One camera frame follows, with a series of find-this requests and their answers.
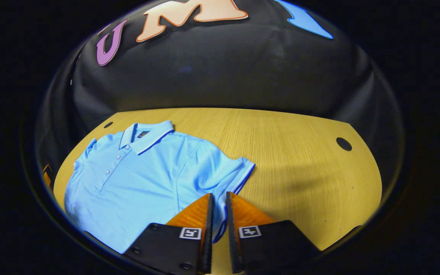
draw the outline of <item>letter m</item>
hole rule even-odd
[[[239,20],[248,17],[246,12],[237,8],[233,0],[189,0],[186,3],[168,1],[144,13],[147,19],[137,42],[157,36],[166,29],[166,26],[159,23],[161,17],[176,27],[182,26],[198,6],[200,12],[194,17],[198,22]]]

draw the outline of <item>purple letter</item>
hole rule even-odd
[[[113,59],[113,56],[115,56],[118,46],[120,45],[120,39],[122,37],[122,29],[123,25],[128,21],[126,19],[122,23],[119,23],[118,26],[116,26],[113,29],[113,41],[112,41],[112,47],[110,50],[105,53],[105,40],[108,37],[108,34],[105,35],[99,42],[96,47],[98,47],[98,52],[96,52],[96,59],[98,60],[98,64],[100,66],[105,66],[111,59]]]

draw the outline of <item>black fabric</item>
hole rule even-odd
[[[398,175],[403,130],[391,88],[357,45],[323,18],[309,14],[333,40],[290,24],[273,0],[236,0],[248,12],[238,21],[194,21],[180,27],[165,19],[164,33],[136,42],[153,2],[91,36],[49,89],[40,123],[42,155],[59,168],[92,129],[116,112],[178,107],[253,108],[314,115],[351,124],[372,151],[385,192]],[[119,49],[105,66],[96,45],[125,23]]]

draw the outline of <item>wooden surface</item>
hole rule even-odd
[[[347,123],[323,118],[233,108],[169,108],[116,113],[68,155],[55,180],[63,197],[73,162],[93,139],[133,123],[171,120],[177,132],[207,139],[228,157],[256,164],[239,195],[276,221],[289,219],[325,249],[376,211],[381,177],[369,149]],[[336,142],[346,139],[348,152]],[[212,274],[231,274],[228,234],[213,245]]]

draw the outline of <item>polo shirt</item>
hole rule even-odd
[[[74,163],[65,209],[81,230],[122,254],[149,223],[167,223],[213,193],[215,243],[226,228],[226,192],[238,194],[254,166],[174,131],[170,120],[135,123],[89,143]]]

